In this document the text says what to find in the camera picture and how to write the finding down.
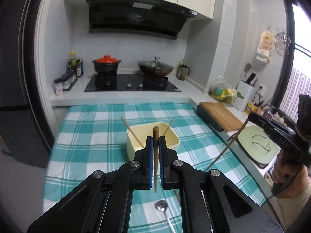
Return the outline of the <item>person right hand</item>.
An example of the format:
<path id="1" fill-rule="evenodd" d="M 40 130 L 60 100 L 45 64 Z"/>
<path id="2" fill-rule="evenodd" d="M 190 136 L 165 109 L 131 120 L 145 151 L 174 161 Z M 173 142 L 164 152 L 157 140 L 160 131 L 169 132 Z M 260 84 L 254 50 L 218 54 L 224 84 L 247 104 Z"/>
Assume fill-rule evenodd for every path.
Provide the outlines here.
<path id="1" fill-rule="evenodd" d="M 291 184 L 283 190 L 277 198 L 288 199 L 296 198 L 302 194 L 308 187 L 308 170 L 304 165 L 291 165 L 284 161 L 285 152 L 283 150 L 277 156 L 276 163 L 273 169 L 273 182 L 285 183 L 286 176 L 294 176 L 294 180 Z"/>

